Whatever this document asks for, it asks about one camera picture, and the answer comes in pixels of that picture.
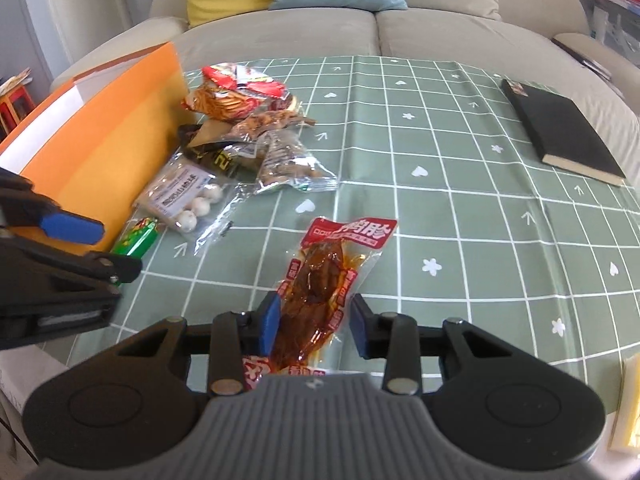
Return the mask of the green sausage snack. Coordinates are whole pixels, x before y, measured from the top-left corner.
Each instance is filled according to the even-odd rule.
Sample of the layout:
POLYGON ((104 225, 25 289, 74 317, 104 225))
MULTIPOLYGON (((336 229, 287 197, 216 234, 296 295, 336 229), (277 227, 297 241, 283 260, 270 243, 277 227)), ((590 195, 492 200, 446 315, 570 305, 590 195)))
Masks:
POLYGON ((115 255, 142 259, 160 234, 160 222, 154 217, 142 217, 122 232, 112 248, 115 255))

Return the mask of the red orange stool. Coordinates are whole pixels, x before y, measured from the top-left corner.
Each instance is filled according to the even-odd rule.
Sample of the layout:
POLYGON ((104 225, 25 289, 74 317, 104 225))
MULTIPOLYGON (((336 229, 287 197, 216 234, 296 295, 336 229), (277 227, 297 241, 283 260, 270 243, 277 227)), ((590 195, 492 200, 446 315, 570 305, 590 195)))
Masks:
POLYGON ((1 95, 1 139, 5 139, 34 109, 36 104, 24 84, 1 95))

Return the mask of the white bookshelf with books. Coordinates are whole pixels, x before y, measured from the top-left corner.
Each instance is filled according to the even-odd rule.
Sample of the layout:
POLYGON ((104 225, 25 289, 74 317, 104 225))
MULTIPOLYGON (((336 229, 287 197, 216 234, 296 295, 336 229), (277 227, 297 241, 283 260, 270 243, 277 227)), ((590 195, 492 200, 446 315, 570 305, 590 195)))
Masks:
POLYGON ((639 64, 639 0, 590 0, 591 29, 594 39, 623 53, 639 64))

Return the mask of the brown gold snack packet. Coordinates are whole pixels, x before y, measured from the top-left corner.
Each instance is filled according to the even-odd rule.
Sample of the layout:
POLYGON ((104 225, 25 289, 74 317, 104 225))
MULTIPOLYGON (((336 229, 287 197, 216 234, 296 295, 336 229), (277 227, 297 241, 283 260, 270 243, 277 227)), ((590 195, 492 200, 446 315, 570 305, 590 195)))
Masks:
POLYGON ((253 142, 225 139, 231 126, 225 122, 181 125, 177 136, 180 150, 190 162, 225 177, 252 180, 258 173, 267 149, 253 142))

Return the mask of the black notebook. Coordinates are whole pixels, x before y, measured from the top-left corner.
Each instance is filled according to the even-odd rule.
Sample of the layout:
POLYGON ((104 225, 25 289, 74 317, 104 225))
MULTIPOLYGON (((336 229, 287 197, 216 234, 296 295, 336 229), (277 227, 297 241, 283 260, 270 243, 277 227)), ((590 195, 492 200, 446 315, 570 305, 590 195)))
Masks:
POLYGON ((615 157, 572 100, 510 79, 500 88, 544 164, 610 185, 625 183, 615 157))

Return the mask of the yellow tissue pack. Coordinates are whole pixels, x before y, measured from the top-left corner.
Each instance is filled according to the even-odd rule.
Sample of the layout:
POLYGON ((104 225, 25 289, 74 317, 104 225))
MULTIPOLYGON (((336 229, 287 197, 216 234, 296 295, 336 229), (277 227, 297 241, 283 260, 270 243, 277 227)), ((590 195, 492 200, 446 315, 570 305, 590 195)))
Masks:
POLYGON ((639 355, 624 362, 620 403, 616 412, 610 449, 629 455, 639 455, 639 355))

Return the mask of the orange noodle snack bag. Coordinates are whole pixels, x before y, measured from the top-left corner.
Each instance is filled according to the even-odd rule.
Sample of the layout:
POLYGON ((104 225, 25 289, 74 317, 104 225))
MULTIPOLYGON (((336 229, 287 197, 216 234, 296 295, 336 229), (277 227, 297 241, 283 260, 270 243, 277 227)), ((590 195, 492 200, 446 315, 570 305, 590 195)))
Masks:
POLYGON ((182 100, 190 112, 221 122, 240 122, 270 110, 300 111, 300 101, 288 87, 259 70, 235 63, 201 69, 202 82, 182 100))

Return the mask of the green checkered tablecloth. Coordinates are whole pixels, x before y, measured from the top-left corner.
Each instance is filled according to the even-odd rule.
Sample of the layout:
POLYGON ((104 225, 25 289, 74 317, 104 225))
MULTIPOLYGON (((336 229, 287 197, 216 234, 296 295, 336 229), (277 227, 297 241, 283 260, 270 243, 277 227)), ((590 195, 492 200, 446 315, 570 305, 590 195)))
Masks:
POLYGON ((639 199, 544 166, 496 74, 455 62, 330 56, 258 60, 316 121, 302 141, 334 193, 254 196, 203 255, 163 234, 114 322, 43 349, 75 365, 180 315, 255 307, 316 217, 394 218, 360 290, 422 325, 463 318, 590 385, 616 407, 639 350, 639 199))

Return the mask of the orange cardboard box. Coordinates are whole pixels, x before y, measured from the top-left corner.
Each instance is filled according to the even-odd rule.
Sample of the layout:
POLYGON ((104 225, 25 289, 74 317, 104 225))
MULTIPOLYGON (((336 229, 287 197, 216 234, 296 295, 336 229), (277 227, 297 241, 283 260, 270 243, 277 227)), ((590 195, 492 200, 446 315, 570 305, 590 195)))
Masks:
POLYGON ((102 222, 110 249, 191 121, 178 54, 159 44, 64 82, 1 143, 1 166, 62 208, 102 222))

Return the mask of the clear bag of white balls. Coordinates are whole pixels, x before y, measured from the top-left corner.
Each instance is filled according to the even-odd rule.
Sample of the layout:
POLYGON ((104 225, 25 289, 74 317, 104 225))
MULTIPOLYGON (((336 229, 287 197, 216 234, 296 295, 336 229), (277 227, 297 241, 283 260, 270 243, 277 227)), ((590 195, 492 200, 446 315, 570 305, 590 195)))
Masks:
POLYGON ((178 151, 134 203, 181 234, 197 255, 224 235, 252 192, 251 185, 205 169, 178 151))

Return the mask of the beige sofa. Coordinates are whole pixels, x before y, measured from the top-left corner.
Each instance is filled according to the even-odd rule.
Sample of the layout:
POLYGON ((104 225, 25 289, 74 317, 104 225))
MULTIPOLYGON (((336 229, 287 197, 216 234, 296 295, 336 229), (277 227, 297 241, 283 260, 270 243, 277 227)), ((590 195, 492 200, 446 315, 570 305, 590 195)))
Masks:
POLYGON ((501 21, 409 7, 380 13, 303 8, 244 13, 191 27, 186 0, 153 0, 145 21, 86 54, 58 81, 164 42, 175 46, 185 70, 258 58, 356 54, 457 62, 544 84, 572 99, 626 176, 637 181, 638 68, 608 47, 602 54, 614 58, 614 79, 626 94, 622 99, 552 42, 563 32, 592 38, 579 0, 499 0, 499 13, 501 21))

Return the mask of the clear bag brown nuts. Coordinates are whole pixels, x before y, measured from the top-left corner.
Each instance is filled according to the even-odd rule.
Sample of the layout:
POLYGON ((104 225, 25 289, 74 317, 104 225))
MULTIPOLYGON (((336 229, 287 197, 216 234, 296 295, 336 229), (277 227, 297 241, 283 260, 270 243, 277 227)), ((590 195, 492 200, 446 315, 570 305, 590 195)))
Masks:
POLYGON ((268 110, 234 125, 224 151, 256 174, 254 192, 280 188, 304 193, 337 190, 337 176, 326 169, 299 139, 301 126, 314 120, 292 110, 268 110))

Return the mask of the red chicken foot packet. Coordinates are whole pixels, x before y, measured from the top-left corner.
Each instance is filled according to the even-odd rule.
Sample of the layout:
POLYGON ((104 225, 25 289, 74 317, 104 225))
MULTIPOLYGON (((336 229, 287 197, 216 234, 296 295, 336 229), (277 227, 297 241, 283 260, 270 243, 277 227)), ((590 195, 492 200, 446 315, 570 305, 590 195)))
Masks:
POLYGON ((326 375, 337 370, 348 303, 381 258, 395 219, 311 222, 278 286, 279 329, 268 356, 243 359, 247 385, 269 374, 326 375))

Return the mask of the books on sofa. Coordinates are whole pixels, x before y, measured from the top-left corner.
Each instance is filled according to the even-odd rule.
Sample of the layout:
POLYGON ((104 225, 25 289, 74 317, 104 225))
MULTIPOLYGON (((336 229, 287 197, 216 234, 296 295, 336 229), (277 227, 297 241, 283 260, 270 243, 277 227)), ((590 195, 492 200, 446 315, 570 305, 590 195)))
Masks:
POLYGON ((618 67, 611 55, 602 56, 606 50, 605 46, 594 41, 592 38, 574 34, 574 32, 563 32, 552 38, 552 42, 574 58, 579 64, 588 68, 602 79, 618 96, 626 98, 623 88, 614 79, 614 70, 618 67))

